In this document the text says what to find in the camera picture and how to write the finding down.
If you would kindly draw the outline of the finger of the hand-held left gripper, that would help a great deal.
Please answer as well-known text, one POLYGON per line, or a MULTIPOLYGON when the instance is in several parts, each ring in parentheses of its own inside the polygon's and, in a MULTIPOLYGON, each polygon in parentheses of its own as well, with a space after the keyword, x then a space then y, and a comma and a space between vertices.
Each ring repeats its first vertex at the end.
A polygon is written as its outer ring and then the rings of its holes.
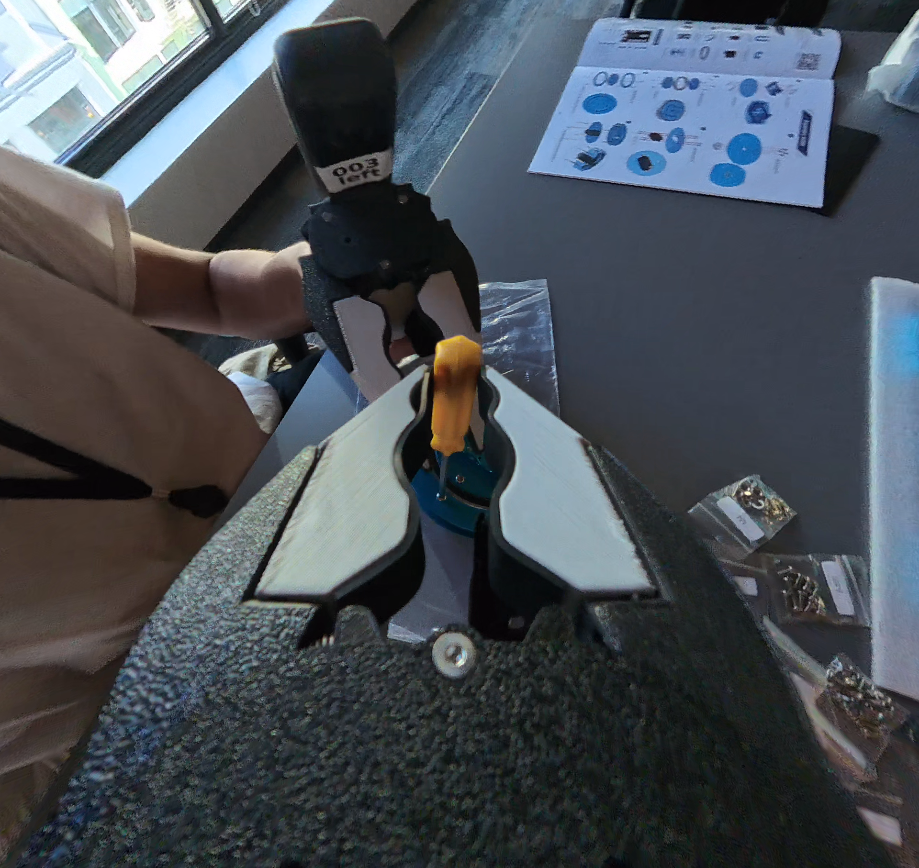
MULTIPOLYGON (((443 333, 443 340, 456 336, 466 336, 482 346, 482 335, 474 328, 467 311, 458 283, 452 272, 444 271, 429 277, 418 294, 418 303, 422 312, 431 318, 443 333)), ((434 392, 432 371, 432 396, 434 392)), ((478 394, 471 420, 472 432, 477 450, 484 445, 484 420, 478 406, 478 394)))
POLYGON ((391 331, 387 315, 379 304, 361 297, 335 301, 334 311, 351 361, 351 379, 373 403, 403 379, 386 345, 391 331))

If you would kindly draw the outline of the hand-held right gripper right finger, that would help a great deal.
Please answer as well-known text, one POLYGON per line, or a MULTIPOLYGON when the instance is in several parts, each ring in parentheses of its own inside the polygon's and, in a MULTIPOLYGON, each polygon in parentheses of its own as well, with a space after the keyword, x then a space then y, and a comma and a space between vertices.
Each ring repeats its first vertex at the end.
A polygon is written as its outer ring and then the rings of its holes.
POLYGON ((501 469, 488 575, 501 599, 651 598, 649 570, 589 443, 494 369, 485 429, 501 469))

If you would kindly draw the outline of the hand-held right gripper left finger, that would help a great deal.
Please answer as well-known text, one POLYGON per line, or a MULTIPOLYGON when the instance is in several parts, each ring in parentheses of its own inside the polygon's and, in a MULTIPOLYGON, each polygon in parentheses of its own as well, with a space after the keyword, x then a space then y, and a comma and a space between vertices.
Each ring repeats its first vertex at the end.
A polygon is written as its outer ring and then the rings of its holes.
POLYGON ((408 604, 423 583, 411 485, 430 439, 424 365, 325 438, 244 602, 408 604))

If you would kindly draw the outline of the yellow-handled screwdriver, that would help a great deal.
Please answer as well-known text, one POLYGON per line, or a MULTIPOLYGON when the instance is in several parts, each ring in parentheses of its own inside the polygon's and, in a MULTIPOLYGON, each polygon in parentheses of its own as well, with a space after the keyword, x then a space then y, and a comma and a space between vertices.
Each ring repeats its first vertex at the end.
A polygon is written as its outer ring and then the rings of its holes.
POLYGON ((446 499, 449 459, 465 449, 476 405, 482 347, 456 335, 437 343, 433 364, 431 448, 440 454, 437 500, 446 499))

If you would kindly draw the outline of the blue round metal turntable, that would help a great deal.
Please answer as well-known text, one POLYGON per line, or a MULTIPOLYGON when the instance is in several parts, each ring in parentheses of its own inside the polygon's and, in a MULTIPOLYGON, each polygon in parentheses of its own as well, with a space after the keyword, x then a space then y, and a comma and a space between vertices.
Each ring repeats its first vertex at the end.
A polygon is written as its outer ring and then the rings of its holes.
POLYGON ((429 450, 412 485, 421 509, 434 522, 456 534, 472 537, 481 515, 488 515, 499 474, 477 450, 472 432, 465 436, 462 452, 447 460, 447 478, 439 498, 442 455, 429 450))

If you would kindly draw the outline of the person's left forearm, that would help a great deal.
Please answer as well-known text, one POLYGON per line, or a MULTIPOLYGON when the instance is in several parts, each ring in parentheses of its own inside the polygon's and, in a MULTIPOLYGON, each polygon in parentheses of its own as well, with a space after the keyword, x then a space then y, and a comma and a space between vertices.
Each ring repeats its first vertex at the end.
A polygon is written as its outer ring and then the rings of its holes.
POLYGON ((133 315, 155 327, 217 334, 220 314, 211 283, 212 254, 131 234, 135 265, 133 315))

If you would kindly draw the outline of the grey desk with wooden edge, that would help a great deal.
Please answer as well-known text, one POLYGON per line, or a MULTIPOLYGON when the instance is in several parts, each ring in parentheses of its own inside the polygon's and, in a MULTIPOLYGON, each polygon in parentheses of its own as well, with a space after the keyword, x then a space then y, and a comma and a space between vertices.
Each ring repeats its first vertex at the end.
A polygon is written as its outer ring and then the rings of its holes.
MULTIPOLYGON (((560 282, 570 417, 611 439, 666 502, 742 460, 841 474, 807 498, 817 533, 856 509, 862 410, 854 281, 821 219, 671 193, 512 181, 522 128, 485 153, 520 89, 498 90, 438 181, 502 266, 560 282)), ((600 624, 551 608, 520 641, 474 635, 469 676, 362 615, 294 648, 266 610, 213 685, 211 866, 893 866, 805 724, 763 631, 682 517, 612 456, 603 472, 673 603, 615 601, 600 624)))

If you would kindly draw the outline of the person's left hand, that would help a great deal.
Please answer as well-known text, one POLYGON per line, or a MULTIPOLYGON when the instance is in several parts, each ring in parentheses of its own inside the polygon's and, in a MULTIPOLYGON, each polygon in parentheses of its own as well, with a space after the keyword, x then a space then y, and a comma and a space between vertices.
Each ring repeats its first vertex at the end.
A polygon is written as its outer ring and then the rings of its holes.
POLYGON ((303 294, 307 242, 281 251, 227 251, 212 256, 209 282, 214 308, 210 330, 251 341, 281 340, 314 330, 303 294))

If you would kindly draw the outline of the clear plastic bag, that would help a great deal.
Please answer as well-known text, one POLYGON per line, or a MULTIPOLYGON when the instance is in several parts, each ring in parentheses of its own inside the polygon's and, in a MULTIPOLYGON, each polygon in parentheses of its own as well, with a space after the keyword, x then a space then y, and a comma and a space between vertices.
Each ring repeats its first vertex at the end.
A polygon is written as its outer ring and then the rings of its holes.
MULTIPOLYGON (((482 284, 480 303, 486 364, 559 415, 547 281, 482 284)), ((422 509, 421 534, 426 564, 422 586, 388 624, 389 638, 410 644, 427 640, 433 632, 449 624, 468 621, 474 565, 473 536, 444 529, 422 509)))

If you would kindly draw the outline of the pile of small hardware bags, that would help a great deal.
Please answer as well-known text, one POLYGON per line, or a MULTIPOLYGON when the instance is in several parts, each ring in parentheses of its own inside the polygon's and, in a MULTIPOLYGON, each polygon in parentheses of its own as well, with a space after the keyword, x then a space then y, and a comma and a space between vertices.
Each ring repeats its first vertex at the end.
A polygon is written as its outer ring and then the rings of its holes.
POLYGON ((796 512, 757 475, 706 495, 688 516, 763 626, 867 828, 897 866, 917 866, 917 714, 839 646, 867 637, 867 563, 764 552, 796 512))

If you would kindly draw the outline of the person's beige shirt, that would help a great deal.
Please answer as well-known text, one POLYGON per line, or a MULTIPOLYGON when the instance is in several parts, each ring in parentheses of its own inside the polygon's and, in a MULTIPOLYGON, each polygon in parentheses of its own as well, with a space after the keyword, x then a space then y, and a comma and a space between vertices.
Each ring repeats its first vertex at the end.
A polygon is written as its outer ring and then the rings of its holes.
POLYGON ((2 422, 119 475, 2 446, 2 479, 79 495, 2 498, 2 835, 29 821, 124 656, 260 454, 236 386, 132 314, 121 195, 2 149, 2 422))

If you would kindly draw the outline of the white foam sheet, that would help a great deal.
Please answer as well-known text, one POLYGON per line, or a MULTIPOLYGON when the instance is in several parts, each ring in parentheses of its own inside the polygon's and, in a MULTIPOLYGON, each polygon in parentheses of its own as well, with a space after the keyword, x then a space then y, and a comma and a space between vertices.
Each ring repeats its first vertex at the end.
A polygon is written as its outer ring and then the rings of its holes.
POLYGON ((868 530, 871 670, 918 699, 918 286, 870 282, 868 530))

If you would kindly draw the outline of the assembly instruction sheet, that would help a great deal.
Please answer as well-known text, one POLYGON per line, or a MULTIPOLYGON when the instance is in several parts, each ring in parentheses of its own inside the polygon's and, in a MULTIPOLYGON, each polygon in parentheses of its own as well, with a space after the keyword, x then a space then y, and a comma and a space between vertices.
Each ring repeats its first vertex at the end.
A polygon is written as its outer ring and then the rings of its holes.
POLYGON ((821 208, 832 28, 596 21, 534 174, 821 208))

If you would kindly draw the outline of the large window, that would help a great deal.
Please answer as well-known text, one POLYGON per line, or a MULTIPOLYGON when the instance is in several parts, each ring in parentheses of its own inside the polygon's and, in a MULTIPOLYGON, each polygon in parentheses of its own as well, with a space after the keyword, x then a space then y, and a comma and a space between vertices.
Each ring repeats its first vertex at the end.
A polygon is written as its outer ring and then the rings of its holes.
POLYGON ((1 0, 2 146, 138 196, 267 65, 280 33, 417 0, 1 0))

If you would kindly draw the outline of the white wrapped grey package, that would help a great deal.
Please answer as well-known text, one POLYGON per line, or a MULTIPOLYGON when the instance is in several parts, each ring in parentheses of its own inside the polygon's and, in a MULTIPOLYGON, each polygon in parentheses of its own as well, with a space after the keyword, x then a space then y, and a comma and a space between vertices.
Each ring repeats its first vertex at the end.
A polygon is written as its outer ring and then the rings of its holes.
POLYGON ((918 113, 918 18, 896 37, 880 63, 867 76, 866 93, 879 93, 885 102, 918 113))

